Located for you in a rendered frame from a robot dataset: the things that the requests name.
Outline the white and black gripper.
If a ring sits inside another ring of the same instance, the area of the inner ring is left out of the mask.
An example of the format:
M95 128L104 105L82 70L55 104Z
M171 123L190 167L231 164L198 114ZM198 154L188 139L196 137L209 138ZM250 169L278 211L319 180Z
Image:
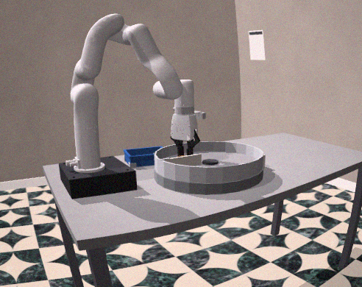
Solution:
M196 115L194 113L173 114L171 122L171 140L176 144L177 156L184 155L183 141L187 141L188 144L187 155L193 154L194 146L200 142Z

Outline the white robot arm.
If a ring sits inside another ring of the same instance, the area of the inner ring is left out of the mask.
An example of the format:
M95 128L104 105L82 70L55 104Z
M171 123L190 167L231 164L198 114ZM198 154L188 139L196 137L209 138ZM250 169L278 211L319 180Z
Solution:
M107 40L133 47L140 63L159 80L153 87L155 96L174 99L173 110L176 114L194 113L196 119L206 119L206 113L194 112L193 81L178 77L172 65L160 53L148 28L143 24L124 25L124 18L119 14L107 15L91 27L72 80L71 102L74 104L77 156L65 163L66 166L74 166L74 171L80 173L94 173L105 168L99 150L99 94L93 84L102 68Z

